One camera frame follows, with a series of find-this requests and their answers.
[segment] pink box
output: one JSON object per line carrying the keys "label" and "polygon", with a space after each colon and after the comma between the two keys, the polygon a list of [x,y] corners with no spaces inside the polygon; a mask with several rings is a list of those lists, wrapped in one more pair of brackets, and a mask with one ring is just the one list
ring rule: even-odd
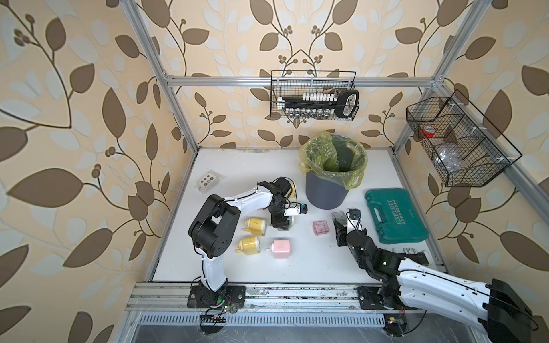
{"label": "pink box", "polygon": [[324,235],[330,231],[328,223],[325,220],[317,221],[312,223],[312,230],[315,232],[315,235]]}
{"label": "pink box", "polygon": [[290,240],[274,240],[274,242],[271,244],[271,250],[275,258],[288,258],[288,256],[290,256]]}

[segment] transparent pink box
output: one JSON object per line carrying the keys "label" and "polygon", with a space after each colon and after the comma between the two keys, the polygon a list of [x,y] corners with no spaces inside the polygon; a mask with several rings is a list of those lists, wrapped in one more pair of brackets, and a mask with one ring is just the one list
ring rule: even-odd
{"label": "transparent pink box", "polygon": [[328,222],[325,220],[316,221],[312,223],[312,230],[315,232],[315,235],[324,235],[330,231],[328,227]]}

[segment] trash can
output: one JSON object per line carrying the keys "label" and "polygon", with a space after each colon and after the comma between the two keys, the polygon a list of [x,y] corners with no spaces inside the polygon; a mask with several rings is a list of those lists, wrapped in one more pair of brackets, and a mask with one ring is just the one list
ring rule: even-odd
{"label": "trash can", "polygon": [[362,182],[368,163],[362,144],[322,131],[299,150],[298,167],[306,173],[305,193],[311,205],[331,210],[342,204],[349,189]]}

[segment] white table surface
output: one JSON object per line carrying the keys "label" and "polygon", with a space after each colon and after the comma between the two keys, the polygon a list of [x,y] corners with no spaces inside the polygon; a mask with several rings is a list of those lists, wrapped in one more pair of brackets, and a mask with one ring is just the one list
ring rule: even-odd
{"label": "white table surface", "polygon": [[[336,209],[321,210],[309,203],[305,195],[305,175],[297,168],[297,150],[200,150],[192,169],[187,189],[184,192],[166,245],[156,268],[154,281],[190,282],[201,274],[200,256],[192,248],[188,235],[189,226],[211,194],[221,197],[243,193],[256,187],[256,182],[271,182],[279,176],[286,176],[296,183],[298,201],[306,203],[309,211],[294,217],[294,224],[288,231],[278,231],[267,227],[264,237],[260,237],[261,253],[247,256],[236,253],[238,242],[249,237],[243,231],[244,222],[251,217],[267,219],[268,210],[257,210],[238,221],[231,246],[224,253],[225,273],[230,282],[269,282],[269,283],[379,283],[360,269],[349,248],[337,246],[331,213],[347,212],[355,207],[362,213],[362,225],[368,229],[377,247],[395,252],[403,248],[423,251],[433,266],[433,258],[425,241],[420,243],[381,244],[375,230],[371,213],[366,205],[364,194],[373,188],[402,187],[399,177],[387,150],[368,150],[368,164],[364,179],[359,187],[347,194],[345,201]],[[213,170],[221,175],[221,181],[208,193],[202,194],[197,180]],[[326,220],[330,232],[315,236],[313,221]],[[266,251],[273,240],[287,238],[292,245],[292,254],[287,259],[275,259],[272,252]]]}

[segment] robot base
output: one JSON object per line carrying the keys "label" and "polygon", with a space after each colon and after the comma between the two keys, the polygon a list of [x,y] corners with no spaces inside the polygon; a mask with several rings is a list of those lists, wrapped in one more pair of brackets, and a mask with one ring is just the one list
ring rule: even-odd
{"label": "robot base", "polygon": [[228,310],[231,313],[236,312],[239,308],[244,307],[244,301],[246,300],[246,287],[245,286],[228,286],[225,282],[217,292],[209,290],[199,282],[198,286],[193,286],[189,293],[189,300],[187,301],[188,308],[212,308],[217,305],[217,299],[219,297],[227,296],[231,299],[231,305]]}

